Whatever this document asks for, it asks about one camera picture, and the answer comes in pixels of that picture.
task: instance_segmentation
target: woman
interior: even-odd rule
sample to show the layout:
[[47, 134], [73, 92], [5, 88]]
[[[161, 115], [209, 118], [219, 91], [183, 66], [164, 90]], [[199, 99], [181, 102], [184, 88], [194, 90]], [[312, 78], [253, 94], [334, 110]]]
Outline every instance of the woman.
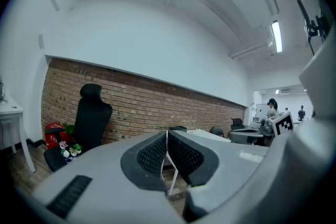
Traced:
[[279, 114], [278, 103], [277, 103], [277, 101], [275, 101], [274, 98], [269, 99], [267, 104], [270, 107], [270, 110], [267, 112], [267, 118], [268, 119]]

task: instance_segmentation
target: red bag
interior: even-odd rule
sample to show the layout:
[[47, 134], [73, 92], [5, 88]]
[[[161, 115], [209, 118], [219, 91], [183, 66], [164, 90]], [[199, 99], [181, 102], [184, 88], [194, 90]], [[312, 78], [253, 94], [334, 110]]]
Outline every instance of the red bag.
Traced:
[[[58, 124], [57, 122], [50, 123], [46, 126], [46, 129], [52, 128], [64, 128], [64, 126]], [[62, 141], [72, 141], [72, 137], [67, 132], [60, 132], [59, 136]], [[47, 149], [59, 146], [54, 134], [45, 134]]]

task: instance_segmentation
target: chair headrest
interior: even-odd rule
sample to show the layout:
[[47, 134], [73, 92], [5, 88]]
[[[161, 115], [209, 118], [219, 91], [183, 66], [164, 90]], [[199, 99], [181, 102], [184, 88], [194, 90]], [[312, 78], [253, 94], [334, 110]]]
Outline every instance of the chair headrest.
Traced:
[[100, 92], [101, 92], [101, 85], [89, 83], [85, 84], [80, 89], [80, 96], [93, 102], [102, 102], [100, 98]]
[[241, 125], [243, 121], [241, 119], [231, 119], [233, 122], [233, 125]]

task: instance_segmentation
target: black chair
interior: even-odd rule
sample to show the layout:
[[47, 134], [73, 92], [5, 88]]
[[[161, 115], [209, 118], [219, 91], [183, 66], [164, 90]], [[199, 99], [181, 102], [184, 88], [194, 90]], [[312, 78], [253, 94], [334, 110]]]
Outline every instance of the black chair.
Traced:
[[[72, 137], [83, 147], [81, 154], [101, 144], [101, 137], [112, 114], [112, 106], [101, 100], [100, 91], [101, 86], [97, 84], [85, 84], [80, 89], [82, 98], [78, 103]], [[45, 133], [55, 134], [57, 142], [60, 142], [59, 133], [63, 131], [63, 128], [53, 128]], [[44, 158], [53, 172], [67, 164], [60, 151], [58, 146], [44, 152]]]
[[231, 125], [231, 130], [244, 129], [243, 121], [241, 119], [231, 119], [233, 124]]
[[211, 133], [224, 137], [223, 130], [220, 127], [213, 127], [212, 130], [211, 130]]

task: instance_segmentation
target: black mesh panel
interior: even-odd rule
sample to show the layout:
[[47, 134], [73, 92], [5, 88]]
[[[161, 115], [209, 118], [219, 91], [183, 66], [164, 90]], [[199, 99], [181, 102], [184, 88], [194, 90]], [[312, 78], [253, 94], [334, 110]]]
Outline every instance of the black mesh panel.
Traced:
[[203, 163], [203, 155], [176, 137], [169, 135], [169, 155], [182, 178], [190, 184], [188, 175], [195, 171]]
[[160, 177], [162, 160], [165, 155], [166, 137], [162, 136], [152, 144], [140, 150], [136, 160], [142, 169], [151, 173], [153, 176]]

